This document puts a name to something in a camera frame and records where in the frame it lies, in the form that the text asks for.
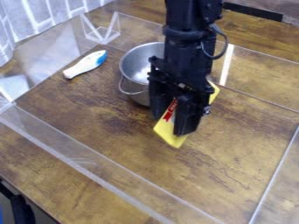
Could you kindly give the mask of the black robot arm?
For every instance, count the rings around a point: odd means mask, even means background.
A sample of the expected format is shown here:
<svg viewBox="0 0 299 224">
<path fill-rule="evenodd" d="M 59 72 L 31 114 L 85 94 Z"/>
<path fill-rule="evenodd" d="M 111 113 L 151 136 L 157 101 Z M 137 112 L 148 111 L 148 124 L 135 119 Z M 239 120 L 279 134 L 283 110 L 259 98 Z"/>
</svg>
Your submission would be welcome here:
<svg viewBox="0 0 299 224">
<path fill-rule="evenodd" d="M 164 0 L 163 57 L 148 58 L 149 109 L 159 119 L 172 102 L 176 103 L 172 133 L 191 134 L 209 113 L 216 92 L 207 76 L 221 34 L 215 21 L 221 19 L 221 0 Z"/>
</svg>

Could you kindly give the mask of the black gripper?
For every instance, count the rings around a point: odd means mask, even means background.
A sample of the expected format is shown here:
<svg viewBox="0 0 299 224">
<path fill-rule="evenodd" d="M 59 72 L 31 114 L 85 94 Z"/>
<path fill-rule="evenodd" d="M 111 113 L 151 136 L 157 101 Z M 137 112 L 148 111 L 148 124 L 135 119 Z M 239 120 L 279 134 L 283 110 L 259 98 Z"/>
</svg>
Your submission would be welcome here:
<svg viewBox="0 0 299 224">
<path fill-rule="evenodd" d="M 159 120 L 173 98 L 173 134 L 191 134 L 209 113 L 209 95 L 215 92 L 207 81 L 215 58 L 216 32 L 211 28 L 196 30 L 163 27 L 163 57 L 149 57 L 149 108 Z"/>
</svg>

